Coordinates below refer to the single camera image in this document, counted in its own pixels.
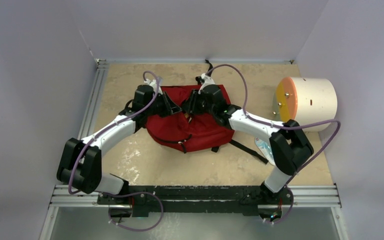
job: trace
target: floor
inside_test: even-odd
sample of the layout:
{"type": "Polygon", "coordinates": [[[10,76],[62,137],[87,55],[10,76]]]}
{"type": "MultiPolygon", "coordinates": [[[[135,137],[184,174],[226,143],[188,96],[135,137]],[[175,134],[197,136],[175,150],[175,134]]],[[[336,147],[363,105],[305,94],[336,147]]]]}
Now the floor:
{"type": "MultiPolygon", "coordinates": [[[[159,212],[153,212],[149,217],[124,219],[121,224],[143,229],[152,226],[159,216],[159,212]]],[[[259,216],[240,213],[167,212],[155,229],[145,232],[108,224],[105,207],[61,207],[50,239],[339,240],[337,231],[330,207],[294,208],[287,219],[274,226],[262,223],[259,216]]]]}
{"type": "MultiPolygon", "coordinates": [[[[300,77],[294,64],[235,64],[248,84],[246,109],[264,118],[273,118],[272,103],[277,84],[284,77],[300,77]]],[[[124,64],[109,68],[95,124],[99,130],[124,108],[142,84],[142,73],[153,71],[161,76],[164,86],[194,85],[195,77],[206,72],[207,64],[124,64]]],[[[233,104],[242,106],[244,86],[232,69],[216,69],[212,78],[223,84],[233,104]]],[[[314,147],[320,149],[319,135],[307,133],[314,147]]],[[[233,139],[258,151],[254,137],[235,132],[233,139]]],[[[121,141],[102,160],[104,172],[130,181],[131,185],[260,185],[273,166],[264,165],[253,156],[226,144],[219,152],[208,150],[183,154],[161,146],[144,129],[121,141]]],[[[296,176],[291,185],[332,185],[332,178],[324,153],[296,176]]]]}

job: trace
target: beige mat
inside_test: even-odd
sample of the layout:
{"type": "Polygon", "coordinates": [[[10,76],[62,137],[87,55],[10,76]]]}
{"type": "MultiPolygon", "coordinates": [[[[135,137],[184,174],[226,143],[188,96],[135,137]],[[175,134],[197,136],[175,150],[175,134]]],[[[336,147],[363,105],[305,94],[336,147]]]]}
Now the beige mat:
{"type": "MultiPolygon", "coordinates": [[[[297,65],[235,64],[248,84],[247,111],[272,118],[272,101],[283,77],[299,77],[297,65]]],[[[161,76],[163,85],[194,85],[195,76],[208,69],[207,64],[112,64],[103,91],[95,130],[99,130],[133,98],[142,83],[145,70],[161,76]]],[[[223,84],[233,104],[242,106],[244,86],[232,69],[216,69],[212,78],[223,84]]],[[[317,133],[308,133],[314,150],[321,147],[317,133]]],[[[236,132],[233,139],[259,151],[254,138],[236,132]]],[[[132,185],[260,185],[273,166],[264,165],[251,155],[226,144],[218,153],[208,150],[183,152],[154,142],[145,129],[121,141],[102,160],[103,170],[120,176],[132,185]]],[[[322,153],[291,182],[292,185],[332,185],[332,178],[322,153]]]]}

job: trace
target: backpack strap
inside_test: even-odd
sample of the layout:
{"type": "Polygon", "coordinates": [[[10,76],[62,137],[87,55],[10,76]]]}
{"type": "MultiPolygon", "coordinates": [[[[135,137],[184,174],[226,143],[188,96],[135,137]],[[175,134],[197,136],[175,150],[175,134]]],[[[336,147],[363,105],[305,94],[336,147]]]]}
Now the backpack strap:
{"type": "Polygon", "coordinates": [[[217,153],[219,151],[220,146],[215,146],[211,148],[211,152],[217,153]]]}
{"type": "MultiPolygon", "coordinates": [[[[208,71],[210,71],[210,70],[213,68],[213,65],[212,65],[211,62],[208,61],[207,59],[205,59],[205,62],[206,62],[207,64],[209,64],[208,71]]],[[[197,82],[198,85],[201,85],[202,83],[204,83],[204,80],[201,78],[201,76],[196,76],[196,77],[195,77],[195,81],[197,82]]]]}
{"type": "Polygon", "coordinates": [[[230,140],[229,143],[232,144],[233,146],[237,147],[238,149],[251,154],[252,156],[256,157],[257,159],[259,159],[264,164],[267,164],[269,162],[265,157],[263,157],[260,154],[258,154],[258,152],[256,152],[256,151],[254,151],[254,150],[252,150],[252,149],[242,145],[241,143],[239,143],[239,142],[237,142],[237,141],[235,141],[233,139],[230,140]]]}

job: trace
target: aluminum frame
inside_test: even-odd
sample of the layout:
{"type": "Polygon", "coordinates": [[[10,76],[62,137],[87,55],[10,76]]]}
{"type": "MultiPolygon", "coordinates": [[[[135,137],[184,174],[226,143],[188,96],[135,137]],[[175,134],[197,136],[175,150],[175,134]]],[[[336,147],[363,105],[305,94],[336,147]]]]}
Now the aluminum frame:
{"type": "MultiPolygon", "coordinates": [[[[79,139],[94,133],[94,127],[98,117],[99,106],[110,64],[119,63],[119,61],[116,60],[107,61],[106,59],[96,59],[96,62],[97,69],[95,79],[77,136],[79,139]]],[[[341,200],[336,185],[289,186],[289,188],[294,195],[294,208],[331,208],[339,239],[349,239],[341,211],[341,200]]],[[[68,193],[67,185],[55,185],[39,239],[51,239],[59,208],[130,208],[129,205],[99,205],[97,204],[97,200],[97,192],[91,194],[77,193],[75,195],[70,195],[68,193]]],[[[259,205],[258,208],[277,208],[277,205],[259,205]]]]}

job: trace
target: red backpack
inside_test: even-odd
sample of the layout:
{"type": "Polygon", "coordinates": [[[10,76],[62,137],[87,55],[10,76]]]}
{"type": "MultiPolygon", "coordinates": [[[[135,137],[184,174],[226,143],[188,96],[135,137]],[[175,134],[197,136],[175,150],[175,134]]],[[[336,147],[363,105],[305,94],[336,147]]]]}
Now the red backpack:
{"type": "MultiPolygon", "coordinates": [[[[162,86],[170,99],[181,106],[192,90],[199,90],[200,85],[162,86]]],[[[224,98],[230,104],[228,93],[223,85],[219,85],[224,98]]],[[[227,144],[232,140],[235,131],[216,123],[209,113],[189,116],[178,112],[167,117],[153,115],[148,117],[146,129],[149,135],[159,144],[177,149],[184,153],[204,149],[212,149],[227,144]]]]}

